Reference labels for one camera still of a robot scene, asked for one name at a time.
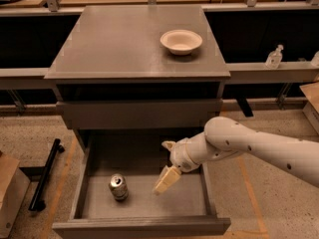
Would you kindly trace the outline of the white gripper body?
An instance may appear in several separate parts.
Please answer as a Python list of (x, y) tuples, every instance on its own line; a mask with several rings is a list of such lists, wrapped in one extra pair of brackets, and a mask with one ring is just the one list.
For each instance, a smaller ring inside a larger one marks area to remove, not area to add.
[(203, 141), (200, 138), (184, 138), (176, 142), (170, 150), (170, 162), (181, 172), (198, 169), (202, 164)]

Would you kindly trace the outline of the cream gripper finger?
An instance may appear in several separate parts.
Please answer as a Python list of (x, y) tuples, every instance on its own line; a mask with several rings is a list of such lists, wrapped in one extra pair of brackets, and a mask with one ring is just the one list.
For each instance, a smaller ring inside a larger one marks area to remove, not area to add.
[(166, 140), (161, 143), (161, 145), (167, 149), (168, 151), (172, 151), (174, 146), (176, 145), (175, 141)]
[(160, 195), (166, 192), (181, 177), (181, 171), (175, 166), (165, 166), (153, 188), (153, 194)]

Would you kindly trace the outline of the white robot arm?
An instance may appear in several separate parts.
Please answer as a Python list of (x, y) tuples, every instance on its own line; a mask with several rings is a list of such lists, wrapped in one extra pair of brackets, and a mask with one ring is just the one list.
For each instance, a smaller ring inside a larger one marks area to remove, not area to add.
[(160, 195), (187, 172), (208, 161), (250, 153), (314, 186), (319, 185), (319, 143), (257, 131), (229, 118), (215, 117), (203, 132), (179, 141), (165, 141), (170, 166), (166, 166), (153, 193)]

